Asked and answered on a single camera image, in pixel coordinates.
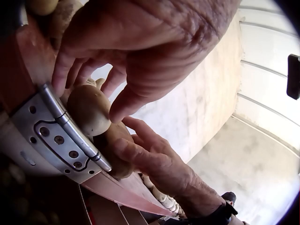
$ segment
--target wristband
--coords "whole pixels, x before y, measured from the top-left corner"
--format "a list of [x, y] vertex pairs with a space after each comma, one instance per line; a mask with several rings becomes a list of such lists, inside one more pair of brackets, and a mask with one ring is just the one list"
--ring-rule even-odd
[[219, 208], [207, 217], [189, 218], [191, 225], [227, 225], [231, 221], [231, 215], [237, 215], [238, 212], [226, 202], [226, 205], [220, 205]]

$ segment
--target screw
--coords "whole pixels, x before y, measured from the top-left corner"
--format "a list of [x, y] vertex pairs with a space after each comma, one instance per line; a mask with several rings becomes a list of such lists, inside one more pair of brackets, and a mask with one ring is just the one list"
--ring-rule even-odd
[[75, 162], [73, 165], [74, 165], [75, 168], [82, 167], [82, 163], [81, 162]]
[[40, 128], [40, 134], [41, 134], [42, 136], [44, 136], [44, 137], [48, 137], [49, 134], [50, 134], [50, 132], [49, 132], [48, 128], [46, 128], [46, 127], [41, 127], [41, 128]]
[[73, 159], [78, 157], [78, 152], [77, 151], [70, 151], [69, 156]]
[[64, 143], [65, 140], [64, 140], [64, 138], [63, 138], [62, 136], [57, 135], [57, 136], [55, 136], [54, 141], [55, 141], [57, 144], [61, 145], [61, 144]]

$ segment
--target metal hinge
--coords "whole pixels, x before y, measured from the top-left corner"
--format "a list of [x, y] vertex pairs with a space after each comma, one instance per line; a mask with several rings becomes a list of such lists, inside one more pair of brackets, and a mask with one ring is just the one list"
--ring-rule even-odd
[[76, 126], [51, 86], [43, 85], [12, 117], [12, 122], [51, 165], [82, 183], [111, 165]]

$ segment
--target wrinkled skin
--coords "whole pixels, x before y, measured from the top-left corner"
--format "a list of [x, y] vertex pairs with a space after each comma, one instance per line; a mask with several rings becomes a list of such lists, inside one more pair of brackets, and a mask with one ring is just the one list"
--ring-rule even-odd
[[161, 192], [176, 199], [188, 217], [207, 216], [225, 204], [224, 199], [181, 160], [169, 142], [144, 121], [125, 117], [123, 123], [135, 130], [134, 143], [118, 139], [111, 151], [149, 175]]
[[64, 33], [52, 85], [84, 83], [113, 65], [101, 87], [113, 102], [116, 123], [170, 92], [207, 56], [225, 33], [239, 0], [90, 0]]

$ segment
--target wrist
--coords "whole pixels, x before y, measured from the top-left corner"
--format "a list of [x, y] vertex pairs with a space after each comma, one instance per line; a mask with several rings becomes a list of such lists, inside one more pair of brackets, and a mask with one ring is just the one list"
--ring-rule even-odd
[[193, 180], [187, 185], [185, 191], [174, 198], [188, 218], [207, 217], [226, 202], [195, 172], [193, 174]]

